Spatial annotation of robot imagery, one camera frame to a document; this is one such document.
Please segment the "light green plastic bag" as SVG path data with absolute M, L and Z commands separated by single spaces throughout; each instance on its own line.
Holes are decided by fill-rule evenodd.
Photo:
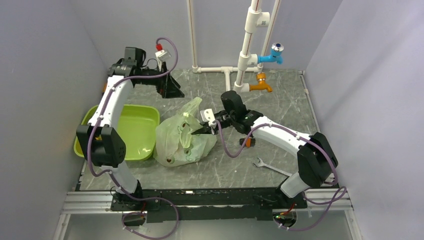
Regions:
M 205 158 L 217 142 L 215 135 L 192 133 L 202 126 L 196 118 L 202 99 L 195 97 L 156 129 L 153 158 L 164 167 L 178 167 Z

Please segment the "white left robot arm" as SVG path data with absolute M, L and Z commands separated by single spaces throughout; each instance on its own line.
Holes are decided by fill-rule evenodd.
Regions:
M 117 132 L 117 124 L 131 90 L 135 85 L 154 86 L 163 99 L 184 98 L 181 86 L 171 76 L 166 61 L 169 51 L 156 43 L 158 69 L 144 66 L 146 52 L 141 48 L 126 47 L 124 57 L 108 69 L 106 89 L 96 112 L 88 123 L 76 129 L 76 137 L 91 174 L 107 174 L 115 189 L 124 196 L 124 204 L 131 210 L 144 203 L 140 182 L 125 163 L 126 144 Z

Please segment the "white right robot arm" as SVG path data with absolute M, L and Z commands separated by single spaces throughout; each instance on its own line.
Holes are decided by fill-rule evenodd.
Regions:
M 234 90 L 224 92 L 220 99 L 224 109 L 217 113 L 211 109 L 202 110 L 202 123 L 193 135 L 222 136 L 224 128 L 232 127 L 245 134 L 247 139 L 253 137 L 267 141 L 296 157 L 297 172 L 283 180 L 275 194 L 280 207 L 289 207 L 295 197 L 305 190 L 319 188 L 323 184 L 338 184 L 338 160 L 325 135 L 295 131 L 258 111 L 247 109 L 241 96 Z

